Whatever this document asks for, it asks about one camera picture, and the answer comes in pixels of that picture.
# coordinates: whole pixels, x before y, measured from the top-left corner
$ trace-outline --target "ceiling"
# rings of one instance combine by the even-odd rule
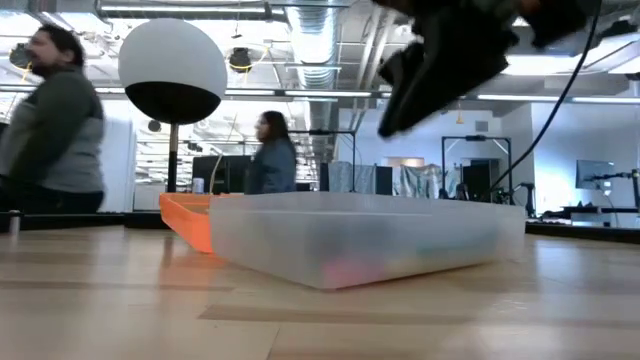
[[[376,10],[369,1],[347,0],[273,0],[270,1],[274,14],[269,21],[261,18],[250,18],[247,14],[255,9],[256,2],[251,7],[244,2],[202,1],[193,11],[185,10],[194,7],[193,3],[169,3],[172,16],[180,16],[207,33],[226,55],[231,54],[237,47],[246,47],[250,51],[253,62],[251,71],[237,74],[229,70],[229,88],[268,88],[295,89],[301,87],[299,74],[301,68],[317,67],[335,72],[332,83],[333,90],[379,89],[384,86],[376,76],[377,64],[402,49],[413,40],[408,31],[408,21],[395,13]],[[323,65],[301,64],[300,44],[296,48],[295,40],[290,30],[290,24],[282,22],[282,4],[332,4],[335,10],[335,56],[331,63]],[[0,84],[37,84],[39,79],[31,74],[11,65],[8,55],[17,43],[28,41],[29,37],[40,25],[40,21],[54,21],[64,24],[82,39],[85,47],[88,66],[86,73],[98,87],[119,86],[117,71],[117,56],[122,41],[136,26],[158,14],[150,11],[149,4],[167,7],[167,3],[122,1],[109,5],[118,11],[103,11],[97,15],[89,12],[60,12],[47,14],[47,18],[19,11],[0,9]],[[136,13],[134,8],[147,6],[147,11]],[[215,6],[215,13],[204,11],[204,5]],[[603,10],[599,29],[620,18],[630,18],[638,13],[638,3],[634,1],[607,1]],[[220,16],[224,9],[225,16]],[[520,35],[521,45],[515,47],[509,54],[511,66],[503,75],[476,90],[477,93],[490,94],[558,94],[564,87],[569,74],[575,67],[584,45],[584,34],[578,34],[555,46],[544,54],[533,53],[526,44],[530,31],[516,20],[514,29]],[[640,34],[628,34],[615,38],[604,39],[599,46],[589,52],[583,75],[576,81],[572,94],[574,95],[616,95],[628,88],[628,81],[623,74],[614,74],[616,68],[640,63],[634,58],[640,55]],[[313,53],[314,44],[308,53]],[[24,94],[0,92],[0,118],[10,112],[10,108],[20,100]],[[221,107],[202,123],[183,127],[180,131],[181,159],[179,174],[183,183],[190,180],[190,159],[203,154],[251,154],[255,151],[254,124],[259,114],[264,110],[278,110],[290,119],[290,127],[294,130],[308,130],[316,128],[314,111],[317,104],[307,101],[229,101],[225,100]],[[352,103],[336,105],[352,107]],[[456,104],[464,110],[492,111],[495,117],[501,117],[519,104],[513,102],[463,102]],[[168,129],[162,127],[160,132],[148,130],[150,119],[137,111],[123,97],[110,97],[105,100],[107,114],[112,117],[128,117],[134,120],[138,127],[138,180],[139,182],[162,181],[166,175],[166,161],[168,152]],[[197,142],[197,151],[189,150],[189,141]],[[335,139],[313,140],[307,136],[297,136],[299,144],[300,167],[299,177],[305,180],[315,179],[315,165],[317,161],[330,158],[333,154]],[[322,158],[318,158],[318,149],[322,151]]]

